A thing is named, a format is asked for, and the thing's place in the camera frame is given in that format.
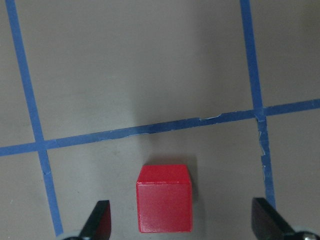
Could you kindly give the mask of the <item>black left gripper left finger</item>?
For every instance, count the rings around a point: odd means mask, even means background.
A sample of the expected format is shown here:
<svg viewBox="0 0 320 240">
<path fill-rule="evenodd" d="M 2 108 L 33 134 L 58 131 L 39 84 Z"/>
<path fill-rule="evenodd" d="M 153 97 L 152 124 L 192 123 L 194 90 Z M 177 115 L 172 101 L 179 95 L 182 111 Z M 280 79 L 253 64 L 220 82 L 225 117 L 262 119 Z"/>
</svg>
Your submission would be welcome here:
<svg viewBox="0 0 320 240">
<path fill-rule="evenodd" d="M 100 200 L 96 203 L 78 237 L 81 240 L 109 240 L 111 231 L 110 201 Z"/>
</svg>

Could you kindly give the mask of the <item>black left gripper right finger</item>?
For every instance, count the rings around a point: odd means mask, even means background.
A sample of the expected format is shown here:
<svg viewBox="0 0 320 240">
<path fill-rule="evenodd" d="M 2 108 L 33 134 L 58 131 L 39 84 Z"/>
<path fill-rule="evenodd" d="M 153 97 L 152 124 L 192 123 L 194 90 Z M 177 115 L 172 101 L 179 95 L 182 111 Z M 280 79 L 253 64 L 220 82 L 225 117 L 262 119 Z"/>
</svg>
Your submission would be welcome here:
<svg viewBox="0 0 320 240">
<path fill-rule="evenodd" d="M 251 229 L 257 240 L 292 240 L 295 230 L 263 197 L 251 202 Z"/>
</svg>

